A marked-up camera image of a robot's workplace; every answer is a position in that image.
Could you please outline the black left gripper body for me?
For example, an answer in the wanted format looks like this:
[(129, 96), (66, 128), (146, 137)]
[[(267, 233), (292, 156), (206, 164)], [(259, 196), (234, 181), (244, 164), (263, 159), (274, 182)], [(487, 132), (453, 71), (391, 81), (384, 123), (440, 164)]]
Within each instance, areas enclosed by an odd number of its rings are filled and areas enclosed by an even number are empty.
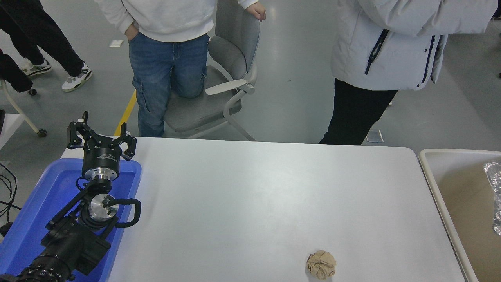
[(120, 147), (111, 146), (114, 139), (107, 136), (90, 137), (84, 139), (84, 157), (82, 172), (86, 173), (94, 168), (109, 168), (119, 172)]

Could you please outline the person's left hand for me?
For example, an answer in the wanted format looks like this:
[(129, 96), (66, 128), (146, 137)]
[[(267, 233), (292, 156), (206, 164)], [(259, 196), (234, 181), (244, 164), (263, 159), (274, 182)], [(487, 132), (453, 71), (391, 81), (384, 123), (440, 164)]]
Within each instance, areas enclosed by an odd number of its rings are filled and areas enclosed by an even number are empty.
[(264, 21), (266, 19), (266, 9), (259, 1), (249, 5), (245, 10), (260, 21)]

